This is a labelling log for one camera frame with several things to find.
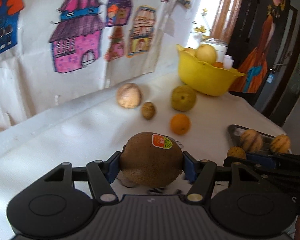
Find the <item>white folded paper in bowl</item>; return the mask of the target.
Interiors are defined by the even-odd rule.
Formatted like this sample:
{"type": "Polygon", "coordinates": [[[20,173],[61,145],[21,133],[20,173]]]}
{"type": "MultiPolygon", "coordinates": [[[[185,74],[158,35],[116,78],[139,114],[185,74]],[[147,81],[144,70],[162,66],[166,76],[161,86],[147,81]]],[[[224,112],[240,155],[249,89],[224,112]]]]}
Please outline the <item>white folded paper in bowl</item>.
{"type": "Polygon", "coordinates": [[[232,59],[232,56],[224,55],[224,61],[223,61],[223,68],[224,69],[231,69],[233,63],[234,63],[234,60],[232,59]]]}

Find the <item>metal tray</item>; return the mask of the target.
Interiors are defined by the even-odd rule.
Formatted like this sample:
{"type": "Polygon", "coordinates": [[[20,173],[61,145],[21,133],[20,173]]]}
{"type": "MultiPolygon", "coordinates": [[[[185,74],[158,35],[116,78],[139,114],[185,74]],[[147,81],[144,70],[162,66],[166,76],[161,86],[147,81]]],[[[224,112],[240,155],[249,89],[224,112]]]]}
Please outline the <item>metal tray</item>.
{"type": "Polygon", "coordinates": [[[227,132],[233,146],[241,148],[245,153],[259,155],[291,154],[291,140],[285,134],[274,137],[238,125],[228,126],[227,132]]]}

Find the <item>yellow plastic bowl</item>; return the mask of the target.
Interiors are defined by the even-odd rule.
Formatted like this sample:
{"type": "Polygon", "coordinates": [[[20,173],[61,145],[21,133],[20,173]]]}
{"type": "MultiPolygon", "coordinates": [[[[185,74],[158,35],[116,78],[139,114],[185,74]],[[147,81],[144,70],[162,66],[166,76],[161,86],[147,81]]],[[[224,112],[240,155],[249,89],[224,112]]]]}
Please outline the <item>yellow plastic bowl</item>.
{"type": "Polygon", "coordinates": [[[200,93],[221,96],[229,90],[237,78],[245,76],[244,73],[234,68],[218,68],[209,63],[200,62],[179,44],[176,48],[179,55],[180,80],[200,93]]]}

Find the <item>small brown kiwi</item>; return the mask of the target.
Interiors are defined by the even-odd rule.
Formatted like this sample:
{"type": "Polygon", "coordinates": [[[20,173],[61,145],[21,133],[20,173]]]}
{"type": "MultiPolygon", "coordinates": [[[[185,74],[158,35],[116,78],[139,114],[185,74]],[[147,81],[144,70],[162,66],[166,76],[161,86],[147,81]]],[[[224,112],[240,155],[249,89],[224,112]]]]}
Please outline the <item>small brown kiwi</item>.
{"type": "Polygon", "coordinates": [[[146,102],[141,108],[141,114],[146,120],[151,120],[156,114],[155,105],[151,102],[146,102]]]}

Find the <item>yellow flowers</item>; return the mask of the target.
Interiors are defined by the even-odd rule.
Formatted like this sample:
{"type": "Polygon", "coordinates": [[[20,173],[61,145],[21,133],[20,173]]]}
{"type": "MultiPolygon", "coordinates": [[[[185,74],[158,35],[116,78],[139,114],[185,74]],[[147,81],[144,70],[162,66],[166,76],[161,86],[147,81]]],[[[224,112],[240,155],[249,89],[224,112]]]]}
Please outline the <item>yellow flowers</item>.
{"type": "Polygon", "coordinates": [[[197,12],[193,24],[193,31],[195,34],[205,34],[211,31],[211,28],[206,20],[208,10],[206,8],[202,9],[201,12],[197,12]]]}

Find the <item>white printed tablecloth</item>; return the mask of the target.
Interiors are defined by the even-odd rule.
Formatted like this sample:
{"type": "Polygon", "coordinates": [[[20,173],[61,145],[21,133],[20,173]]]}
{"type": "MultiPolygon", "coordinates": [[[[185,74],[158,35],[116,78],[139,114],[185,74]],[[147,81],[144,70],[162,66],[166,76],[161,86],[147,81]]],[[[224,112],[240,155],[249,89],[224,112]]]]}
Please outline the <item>white printed tablecloth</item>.
{"type": "Polygon", "coordinates": [[[179,141],[196,159],[222,164],[229,149],[227,128],[237,124],[279,135],[282,128],[264,117],[244,99],[224,94],[199,94],[189,111],[191,129],[174,135],[170,119],[172,90],[179,76],[148,74],[135,79],[145,101],[154,103],[156,115],[145,120],[139,108],[125,109],[116,101],[116,88],[105,89],[48,109],[0,132],[0,239],[10,239],[13,231],[6,218],[8,202],[35,180],[63,162],[85,166],[106,160],[123,148],[130,137],[154,132],[179,141]]]}

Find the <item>green-yellow pear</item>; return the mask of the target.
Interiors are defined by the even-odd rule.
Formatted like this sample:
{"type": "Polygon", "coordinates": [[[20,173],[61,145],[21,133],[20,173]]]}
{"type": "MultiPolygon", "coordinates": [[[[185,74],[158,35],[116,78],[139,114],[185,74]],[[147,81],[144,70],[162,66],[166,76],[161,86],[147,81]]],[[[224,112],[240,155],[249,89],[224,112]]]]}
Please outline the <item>green-yellow pear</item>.
{"type": "Polygon", "coordinates": [[[172,90],[171,106],[177,111],[190,111],[195,106],[196,101],[196,91],[188,85],[181,85],[172,90]]]}

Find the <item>brown wooden post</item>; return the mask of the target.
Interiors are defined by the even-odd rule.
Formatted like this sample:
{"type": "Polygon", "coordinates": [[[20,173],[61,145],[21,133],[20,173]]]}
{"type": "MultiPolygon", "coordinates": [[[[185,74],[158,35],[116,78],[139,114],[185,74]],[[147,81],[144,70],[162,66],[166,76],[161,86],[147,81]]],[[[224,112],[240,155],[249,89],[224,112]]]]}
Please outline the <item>brown wooden post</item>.
{"type": "Polygon", "coordinates": [[[230,42],[243,0],[220,0],[212,26],[211,38],[230,42]]]}

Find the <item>pale yellow pear in bowl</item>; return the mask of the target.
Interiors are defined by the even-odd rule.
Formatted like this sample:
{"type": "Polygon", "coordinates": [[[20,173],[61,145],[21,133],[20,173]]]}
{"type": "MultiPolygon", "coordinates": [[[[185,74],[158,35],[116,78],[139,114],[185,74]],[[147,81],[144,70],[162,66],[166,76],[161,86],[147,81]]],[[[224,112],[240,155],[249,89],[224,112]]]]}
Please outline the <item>pale yellow pear in bowl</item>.
{"type": "Polygon", "coordinates": [[[195,52],[198,61],[214,64],[217,60],[217,52],[215,48],[209,44],[202,44],[195,52]]]}

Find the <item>small orange mandarin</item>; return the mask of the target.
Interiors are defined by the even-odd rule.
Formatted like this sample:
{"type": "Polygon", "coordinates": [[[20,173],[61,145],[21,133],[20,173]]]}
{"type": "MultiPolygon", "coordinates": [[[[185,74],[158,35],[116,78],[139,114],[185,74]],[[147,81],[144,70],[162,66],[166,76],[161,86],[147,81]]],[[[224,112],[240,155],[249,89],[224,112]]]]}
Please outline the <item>small orange mandarin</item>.
{"type": "Polygon", "coordinates": [[[170,129],[174,134],[185,135],[191,128],[191,120],[185,114],[176,114],[170,120],[170,129]]]}

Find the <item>large brown kiwi fruit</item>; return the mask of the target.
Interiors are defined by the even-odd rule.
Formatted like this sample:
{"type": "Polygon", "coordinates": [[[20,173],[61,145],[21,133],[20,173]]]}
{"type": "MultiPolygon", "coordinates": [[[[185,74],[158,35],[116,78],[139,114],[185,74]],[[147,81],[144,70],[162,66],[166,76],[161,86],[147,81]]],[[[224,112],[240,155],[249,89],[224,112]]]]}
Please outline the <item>large brown kiwi fruit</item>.
{"type": "Polygon", "coordinates": [[[171,138],[141,132],[126,143],[120,157],[124,176],[142,186],[166,187],[182,173],[183,152],[171,138]]]}

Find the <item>dark door frame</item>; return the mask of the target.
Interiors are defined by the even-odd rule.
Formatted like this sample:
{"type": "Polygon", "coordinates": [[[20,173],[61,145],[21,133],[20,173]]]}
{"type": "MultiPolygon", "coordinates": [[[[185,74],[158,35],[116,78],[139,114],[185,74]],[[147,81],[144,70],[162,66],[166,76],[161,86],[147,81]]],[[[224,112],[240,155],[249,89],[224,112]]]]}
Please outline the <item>dark door frame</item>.
{"type": "Polygon", "coordinates": [[[254,108],[282,126],[300,96],[289,91],[289,84],[300,57],[300,0],[290,0],[288,18],[281,44],[254,108]]]}

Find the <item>portrait painting orange dress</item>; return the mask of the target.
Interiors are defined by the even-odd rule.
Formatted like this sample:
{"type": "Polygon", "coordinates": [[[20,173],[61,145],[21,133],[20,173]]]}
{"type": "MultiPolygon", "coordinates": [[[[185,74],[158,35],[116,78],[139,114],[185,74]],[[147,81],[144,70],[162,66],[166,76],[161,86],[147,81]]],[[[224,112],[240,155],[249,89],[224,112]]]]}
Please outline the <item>portrait painting orange dress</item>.
{"type": "Polygon", "coordinates": [[[233,56],[238,77],[229,91],[255,94],[275,59],[287,22],[290,0],[260,0],[247,43],[235,45],[233,56]]]}

